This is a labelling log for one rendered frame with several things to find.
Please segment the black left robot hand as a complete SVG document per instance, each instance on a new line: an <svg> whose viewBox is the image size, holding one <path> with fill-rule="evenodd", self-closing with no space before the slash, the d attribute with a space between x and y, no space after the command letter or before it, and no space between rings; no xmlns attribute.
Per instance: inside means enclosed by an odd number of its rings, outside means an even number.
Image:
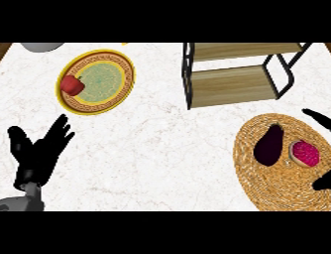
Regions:
<svg viewBox="0 0 331 254"><path fill-rule="evenodd" d="M70 133L70 129L66 114L55 121L45 138L36 142L32 142L21 127L13 126L8 129L11 154L20 163L14 183L17 190L21 191L27 183L35 183L39 187L48 183L60 155L76 136L76 133Z"/></svg>

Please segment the woven round straw placemat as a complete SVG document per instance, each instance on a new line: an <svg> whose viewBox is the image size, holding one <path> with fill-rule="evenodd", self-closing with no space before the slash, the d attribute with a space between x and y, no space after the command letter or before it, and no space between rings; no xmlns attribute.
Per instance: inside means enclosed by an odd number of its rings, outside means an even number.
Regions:
<svg viewBox="0 0 331 254"><path fill-rule="evenodd" d="M284 139L278 162L268 167L256 160L253 150L272 124L281 126ZM318 149L320 163L312 168L303 168L290 159L290 144L296 140ZM259 210L331 211L331 190L312 187L331 170L331 145L303 121L277 113L258 115L238 132L234 162L244 191Z"/></svg>

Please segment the black-framed wooden tiered shelf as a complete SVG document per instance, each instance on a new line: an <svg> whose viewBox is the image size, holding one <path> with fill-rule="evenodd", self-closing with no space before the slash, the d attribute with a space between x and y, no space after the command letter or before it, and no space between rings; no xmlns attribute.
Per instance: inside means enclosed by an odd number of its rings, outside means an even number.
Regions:
<svg viewBox="0 0 331 254"><path fill-rule="evenodd" d="M188 109L280 99L295 84L293 67L311 43L185 43L182 78ZM264 56L262 64L194 71L194 63ZM278 58L287 85L278 89L268 64Z"/></svg>

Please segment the dark purple eggplant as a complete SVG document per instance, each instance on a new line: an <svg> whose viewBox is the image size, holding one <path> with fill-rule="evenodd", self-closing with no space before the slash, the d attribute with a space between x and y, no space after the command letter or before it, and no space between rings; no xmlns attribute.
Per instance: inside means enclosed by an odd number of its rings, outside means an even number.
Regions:
<svg viewBox="0 0 331 254"><path fill-rule="evenodd" d="M255 158L268 167L277 163L281 156L283 136L284 130L281 126L278 124L272 124L255 145Z"/></svg>

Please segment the red bell pepper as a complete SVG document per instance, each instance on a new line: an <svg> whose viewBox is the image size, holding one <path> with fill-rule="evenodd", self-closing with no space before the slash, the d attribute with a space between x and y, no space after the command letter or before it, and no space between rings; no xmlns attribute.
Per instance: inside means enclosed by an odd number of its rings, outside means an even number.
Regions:
<svg viewBox="0 0 331 254"><path fill-rule="evenodd" d="M73 75L67 75L61 82L61 91L64 91L70 96L76 96L82 93L83 89L83 82Z"/></svg>

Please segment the yellow patterned round plate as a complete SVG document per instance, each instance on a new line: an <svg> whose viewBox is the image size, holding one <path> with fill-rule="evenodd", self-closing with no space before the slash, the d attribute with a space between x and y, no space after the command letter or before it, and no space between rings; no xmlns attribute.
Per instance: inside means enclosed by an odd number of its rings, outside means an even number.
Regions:
<svg viewBox="0 0 331 254"><path fill-rule="evenodd" d="M83 90L76 96L63 90L63 80L69 75L83 83ZM101 114L126 99L135 78L134 62L122 52L110 49L86 52L72 60L60 74L60 103L75 114Z"/></svg>

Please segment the grey round bowl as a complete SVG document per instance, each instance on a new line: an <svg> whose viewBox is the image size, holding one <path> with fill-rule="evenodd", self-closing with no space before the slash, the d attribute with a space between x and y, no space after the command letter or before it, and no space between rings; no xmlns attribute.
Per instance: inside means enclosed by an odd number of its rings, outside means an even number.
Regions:
<svg viewBox="0 0 331 254"><path fill-rule="evenodd" d="M51 52L63 45L63 43L23 43L23 47L33 53Z"/></svg>

